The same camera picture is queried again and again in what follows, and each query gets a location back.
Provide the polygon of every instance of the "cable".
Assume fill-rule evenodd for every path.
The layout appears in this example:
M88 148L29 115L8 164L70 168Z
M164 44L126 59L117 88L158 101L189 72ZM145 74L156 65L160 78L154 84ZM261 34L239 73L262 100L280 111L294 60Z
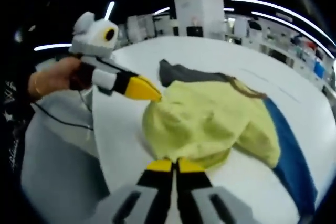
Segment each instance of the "cable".
M82 96L82 93L80 91L78 91L80 99L82 100L82 102L84 103L85 107L88 109L88 111L90 111L90 113L92 113L92 110L89 108L89 106L85 103L85 100Z
M50 118L54 119L55 121L61 123L61 124L64 124L64 125L69 125L69 126L72 126L72 127L78 127L78 128L83 128L83 129L87 129L87 130L91 130L93 131L93 128L89 127L89 126L85 126L85 125L80 125L80 124L74 124L74 123L67 123L67 122L64 122L60 119L58 119L57 117L51 115L48 111L46 111L41 105L37 104L37 103L33 103L36 107L38 107L42 112L44 112L47 116L49 116Z

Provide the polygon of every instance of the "yellow cloth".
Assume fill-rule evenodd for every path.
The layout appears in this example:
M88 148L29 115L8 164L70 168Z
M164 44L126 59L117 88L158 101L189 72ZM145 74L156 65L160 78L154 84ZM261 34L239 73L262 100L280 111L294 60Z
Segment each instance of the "yellow cloth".
M245 92L243 83L235 84ZM156 157L186 157L205 168L226 160L235 144L271 168L280 157L275 126L263 100L223 82L173 82L143 116L143 131Z

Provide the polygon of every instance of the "bracelet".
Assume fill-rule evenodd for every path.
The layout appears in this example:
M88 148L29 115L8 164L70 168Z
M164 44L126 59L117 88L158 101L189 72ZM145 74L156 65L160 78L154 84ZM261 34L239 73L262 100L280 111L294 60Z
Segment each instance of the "bracelet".
M36 73L35 80L34 80L34 88L36 92L42 97L42 92L37 88L37 77L39 76L40 72Z

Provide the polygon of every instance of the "fluorescent light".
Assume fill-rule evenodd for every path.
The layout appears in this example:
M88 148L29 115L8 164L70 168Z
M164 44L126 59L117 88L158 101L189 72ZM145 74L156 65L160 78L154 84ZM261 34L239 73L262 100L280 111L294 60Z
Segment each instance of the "fluorescent light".
M52 44L52 45L39 46L35 47L34 51L41 51L45 49L58 48L58 47L71 47L71 44Z
M106 11L106 14L105 14L105 20L108 20L110 15L111 15L111 12L112 12L112 9L114 8L114 4L115 2L114 1L111 1L110 4L109 4L109 7L107 7L107 11Z
M306 31L302 30L301 28L287 22L287 21L284 21L280 18L276 18L276 17L273 17L273 16L270 16L270 15L267 15L267 14L263 14L263 13L259 13L259 12L252 12L252 14L254 15L258 15L258 16L261 16L261 17L265 17L265 18L269 18L269 19L273 19L277 22L280 22L280 23L283 23L293 29L295 29L296 31L302 33L303 35L305 35L306 37L308 37L309 39L311 39L312 41L314 41L320 48L322 48L332 59L334 59L334 55L332 55L332 53L321 43L319 42L317 39L315 39L313 36L311 36L309 33L307 33Z
M167 7L167 8L165 8L165 9L159 10L159 11L155 12L154 15L159 14L159 13L162 13L162 12L166 12L167 10L170 10L170 8Z
M330 40L330 42L332 42L336 46L335 42L324 31L322 31L318 26L316 26L311 21L307 20L306 18L302 17L301 15L299 15L299 14L297 14L297 13L295 13L295 12L289 10L289 9L286 9L284 7L281 7L281 6L278 6L278 5L269 3L269 2L260 1L260 0L232 0L232 1L250 2L250 3L255 3L255 4L260 4L260 5L266 5L266 6L273 7L275 9L281 10L285 13L288 13L288 14L302 20L303 22L307 23L311 27L313 27L316 31L323 34L326 38L328 38Z

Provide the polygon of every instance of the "person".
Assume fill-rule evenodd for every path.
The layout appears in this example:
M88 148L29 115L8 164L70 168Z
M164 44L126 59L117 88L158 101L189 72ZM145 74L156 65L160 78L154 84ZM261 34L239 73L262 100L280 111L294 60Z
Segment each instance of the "person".
M79 66L80 60L74 57L65 58L40 72L36 72L34 66L19 64L15 69L17 74L2 78L1 198L6 209L1 218L5 223L41 222L20 187L24 131L33 116L30 103L55 91L70 89Z

